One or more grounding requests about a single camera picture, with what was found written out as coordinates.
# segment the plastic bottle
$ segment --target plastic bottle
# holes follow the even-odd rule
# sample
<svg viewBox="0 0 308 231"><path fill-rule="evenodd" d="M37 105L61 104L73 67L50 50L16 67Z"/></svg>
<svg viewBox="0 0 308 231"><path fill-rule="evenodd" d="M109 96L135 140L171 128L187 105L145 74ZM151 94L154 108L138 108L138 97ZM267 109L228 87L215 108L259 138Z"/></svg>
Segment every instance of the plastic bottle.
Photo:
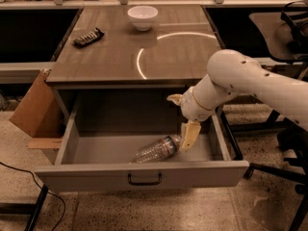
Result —
<svg viewBox="0 0 308 231"><path fill-rule="evenodd" d="M137 163L158 162L175 154L180 147L181 137L166 136L141 148L136 153Z"/></svg>

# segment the concrete floor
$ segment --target concrete floor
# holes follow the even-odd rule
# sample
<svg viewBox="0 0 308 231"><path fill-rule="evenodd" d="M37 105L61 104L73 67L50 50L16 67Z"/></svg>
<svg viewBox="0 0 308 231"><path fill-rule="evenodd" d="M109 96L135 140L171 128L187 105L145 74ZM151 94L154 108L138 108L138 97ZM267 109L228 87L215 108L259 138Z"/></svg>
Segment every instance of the concrete floor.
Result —
<svg viewBox="0 0 308 231"><path fill-rule="evenodd" d="M263 120L270 109L262 104L224 108L231 123ZM50 165L40 150L27 149L30 138L9 122L12 105L0 112L0 161L33 171ZM297 170L283 162L292 151L277 148L276 132L237 134L249 162ZM35 202L39 188L30 174L0 166L0 202ZM302 196L295 183L260 171L234 188L172 191L61 193L64 219L56 230L288 230ZM64 207L48 195L35 230L52 230ZM27 216L0 215L1 231L24 230ZM306 218L300 230L308 230Z"/></svg>

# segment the white bowl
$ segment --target white bowl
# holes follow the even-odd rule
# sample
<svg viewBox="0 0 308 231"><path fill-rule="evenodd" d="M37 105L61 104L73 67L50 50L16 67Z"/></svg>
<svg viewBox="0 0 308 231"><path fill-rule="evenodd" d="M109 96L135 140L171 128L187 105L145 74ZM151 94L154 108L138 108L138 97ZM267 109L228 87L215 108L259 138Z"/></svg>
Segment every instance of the white bowl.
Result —
<svg viewBox="0 0 308 231"><path fill-rule="evenodd" d="M136 6L127 12L130 21L140 31L149 30L155 22L158 11L151 6Z"/></svg>

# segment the open drawer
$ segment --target open drawer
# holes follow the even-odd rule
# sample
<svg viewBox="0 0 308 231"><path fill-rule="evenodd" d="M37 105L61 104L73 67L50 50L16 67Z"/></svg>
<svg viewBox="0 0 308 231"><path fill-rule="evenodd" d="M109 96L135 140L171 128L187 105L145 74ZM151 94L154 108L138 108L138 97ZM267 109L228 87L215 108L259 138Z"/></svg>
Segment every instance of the open drawer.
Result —
<svg viewBox="0 0 308 231"><path fill-rule="evenodd" d="M135 153L185 121L166 101L179 89L81 90L55 165L36 175L58 192L236 186L247 161L232 161L213 115L188 152L158 163L134 163Z"/></svg>

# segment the robotic hand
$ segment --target robotic hand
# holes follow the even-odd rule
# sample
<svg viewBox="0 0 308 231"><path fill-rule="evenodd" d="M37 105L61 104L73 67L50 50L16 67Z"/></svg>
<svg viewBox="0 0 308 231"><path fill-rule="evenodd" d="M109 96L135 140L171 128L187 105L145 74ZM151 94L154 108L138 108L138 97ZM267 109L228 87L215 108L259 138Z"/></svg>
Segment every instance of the robotic hand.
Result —
<svg viewBox="0 0 308 231"><path fill-rule="evenodd" d="M180 106L188 119L182 124L181 149L190 149L200 132L200 122L239 93L253 95L308 131L308 83L269 72L256 60L234 50L216 52L207 64L207 72L184 94L167 98Z"/></svg>

